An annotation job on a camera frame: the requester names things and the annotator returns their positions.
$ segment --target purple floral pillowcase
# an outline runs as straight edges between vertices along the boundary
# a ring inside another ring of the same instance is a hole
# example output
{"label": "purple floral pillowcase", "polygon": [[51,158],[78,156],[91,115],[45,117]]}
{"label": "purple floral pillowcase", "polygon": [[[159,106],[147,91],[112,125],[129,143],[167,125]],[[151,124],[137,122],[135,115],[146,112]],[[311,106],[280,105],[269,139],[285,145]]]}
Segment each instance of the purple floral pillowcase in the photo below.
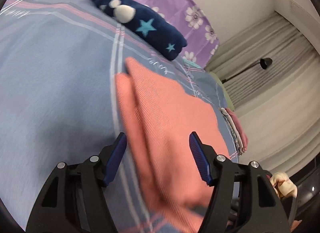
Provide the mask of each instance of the purple floral pillowcase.
{"label": "purple floral pillowcase", "polygon": [[203,11],[193,0],[135,0],[151,7],[185,37],[188,46],[180,55],[196,68],[204,68],[219,40]]}

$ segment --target bed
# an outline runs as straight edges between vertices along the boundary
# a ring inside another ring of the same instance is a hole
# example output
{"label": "bed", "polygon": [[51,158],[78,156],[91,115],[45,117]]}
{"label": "bed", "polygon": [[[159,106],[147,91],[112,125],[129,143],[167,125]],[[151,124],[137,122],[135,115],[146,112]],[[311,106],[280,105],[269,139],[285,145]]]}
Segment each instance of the bed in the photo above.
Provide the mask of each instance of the bed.
{"label": "bed", "polygon": [[[58,162],[80,163],[123,131],[114,74],[129,56],[210,104],[238,162],[218,83],[193,61],[166,60],[90,0],[7,0],[0,34],[0,197],[23,229]],[[119,232],[177,232],[145,207],[129,149],[104,195]]]}

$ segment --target light blue star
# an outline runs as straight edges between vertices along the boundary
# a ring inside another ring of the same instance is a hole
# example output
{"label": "light blue star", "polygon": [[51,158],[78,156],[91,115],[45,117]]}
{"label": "light blue star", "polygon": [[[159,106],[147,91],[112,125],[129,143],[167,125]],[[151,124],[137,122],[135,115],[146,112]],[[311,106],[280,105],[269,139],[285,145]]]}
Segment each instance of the light blue star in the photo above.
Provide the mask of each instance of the light blue star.
{"label": "light blue star", "polygon": [[176,50],[174,48],[175,44],[171,45],[171,43],[168,44],[168,47],[166,48],[167,50],[169,50],[169,52],[171,52],[172,50]]}
{"label": "light blue star", "polygon": [[140,20],[141,26],[137,28],[136,32],[142,32],[142,35],[146,37],[148,35],[148,32],[151,30],[157,30],[152,26],[154,19],[149,20],[148,22],[145,22],[143,20]]}

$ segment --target white curtain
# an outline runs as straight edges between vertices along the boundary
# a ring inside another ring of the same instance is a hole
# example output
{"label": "white curtain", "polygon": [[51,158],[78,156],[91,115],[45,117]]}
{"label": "white curtain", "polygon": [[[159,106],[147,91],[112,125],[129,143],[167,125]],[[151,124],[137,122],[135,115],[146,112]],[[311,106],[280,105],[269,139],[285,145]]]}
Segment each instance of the white curtain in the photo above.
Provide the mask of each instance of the white curtain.
{"label": "white curtain", "polygon": [[221,45],[206,67],[228,78],[270,57],[224,85],[249,138],[240,162],[258,161],[289,176],[320,152],[320,56],[308,40],[277,13]]}

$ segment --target pink towel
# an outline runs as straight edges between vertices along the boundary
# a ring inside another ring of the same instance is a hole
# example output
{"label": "pink towel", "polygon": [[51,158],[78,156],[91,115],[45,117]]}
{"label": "pink towel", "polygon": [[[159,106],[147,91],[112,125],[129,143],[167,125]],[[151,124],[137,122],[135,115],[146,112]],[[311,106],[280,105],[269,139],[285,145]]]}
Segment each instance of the pink towel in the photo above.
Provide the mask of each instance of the pink towel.
{"label": "pink towel", "polygon": [[229,158],[211,105],[186,94],[174,80],[127,58],[129,75],[116,75],[117,97],[140,188],[149,210],[178,230],[198,232],[203,217],[190,211],[208,206],[212,188],[201,180],[189,135]]}
{"label": "pink towel", "polygon": [[244,130],[242,129],[242,126],[241,126],[240,121],[237,118],[236,114],[229,108],[226,108],[226,111],[231,116],[231,118],[232,118],[232,120],[233,120],[239,134],[240,134],[241,141],[243,144],[243,150],[246,151],[248,149],[249,139],[248,139],[247,135],[244,133]]}

